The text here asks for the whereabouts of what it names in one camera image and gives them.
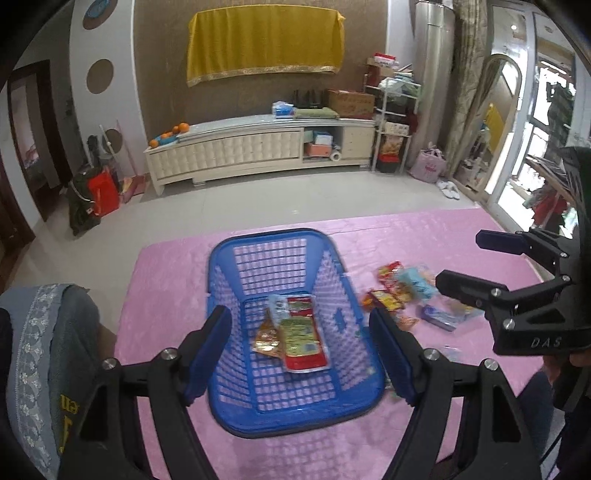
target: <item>curtain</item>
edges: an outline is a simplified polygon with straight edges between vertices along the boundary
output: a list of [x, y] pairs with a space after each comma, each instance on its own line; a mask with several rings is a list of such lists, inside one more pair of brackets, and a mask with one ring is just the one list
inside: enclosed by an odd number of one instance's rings
[[187, 84], [260, 73], [338, 73], [345, 18], [303, 5], [243, 5], [196, 13]]
[[[453, 158], [456, 154], [478, 88], [482, 64], [488, 56], [486, 0], [454, 0], [453, 9], [456, 12], [455, 62], [458, 68], [458, 87], [456, 106], [446, 142], [446, 158]], [[451, 167], [448, 162], [448, 174]]]

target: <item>pink blanket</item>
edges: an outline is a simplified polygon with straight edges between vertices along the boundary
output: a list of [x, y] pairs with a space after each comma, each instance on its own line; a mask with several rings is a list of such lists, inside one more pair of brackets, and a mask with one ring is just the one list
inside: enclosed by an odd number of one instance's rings
[[[399, 260], [426, 264], [433, 273], [448, 268], [506, 284], [510, 289], [539, 283], [524, 257], [480, 250], [480, 229], [500, 230], [482, 209], [438, 210], [367, 218], [327, 220], [280, 228], [318, 229], [335, 241], [360, 296], [377, 287], [376, 269]], [[121, 314], [115, 354], [122, 364], [143, 362], [160, 350], [177, 346], [199, 328], [206, 312], [209, 253], [225, 238], [249, 232], [227, 232], [150, 245], [139, 254]], [[413, 330], [424, 346], [450, 345], [461, 350], [463, 363], [496, 358], [516, 393], [542, 364], [540, 358], [496, 357], [484, 318], [461, 325], [454, 333], [426, 322]], [[147, 400], [140, 402], [144, 440], [153, 474], [169, 478]], [[440, 456], [453, 451], [461, 401], [455, 400]], [[207, 399], [189, 413], [195, 430], [221, 480], [381, 479], [406, 429], [412, 409], [385, 395], [367, 415], [326, 429], [245, 440], [223, 430], [210, 414]]]

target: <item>tissue box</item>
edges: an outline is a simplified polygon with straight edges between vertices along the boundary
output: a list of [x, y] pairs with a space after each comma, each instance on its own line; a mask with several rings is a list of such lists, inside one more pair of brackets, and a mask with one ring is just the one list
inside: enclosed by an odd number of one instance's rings
[[330, 157], [332, 152], [331, 145], [306, 144], [306, 157]]
[[316, 145], [332, 146], [332, 135], [326, 132], [314, 132], [314, 143]]
[[384, 125], [385, 135], [398, 135], [399, 137], [407, 137], [409, 131], [409, 125], [395, 124], [393, 122], [386, 122]]

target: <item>blue plastic basket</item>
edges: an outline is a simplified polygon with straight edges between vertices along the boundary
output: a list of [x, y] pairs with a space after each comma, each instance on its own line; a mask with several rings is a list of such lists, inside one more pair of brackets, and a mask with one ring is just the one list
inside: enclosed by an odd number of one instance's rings
[[[240, 236], [209, 258], [208, 314], [232, 312], [232, 334], [209, 382], [218, 423], [239, 437], [302, 432], [360, 416], [384, 392], [384, 373], [363, 313], [332, 241], [311, 229]], [[281, 360], [252, 352], [267, 296], [310, 293], [331, 368], [284, 372]]]

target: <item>tall mirror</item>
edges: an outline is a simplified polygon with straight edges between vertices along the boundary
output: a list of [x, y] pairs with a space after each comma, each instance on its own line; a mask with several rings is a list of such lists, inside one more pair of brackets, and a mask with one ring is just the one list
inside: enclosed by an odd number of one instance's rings
[[490, 55], [448, 175], [473, 200], [484, 200], [485, 187], [501, 155], [517, 112], [521, 71], [503, 54]]

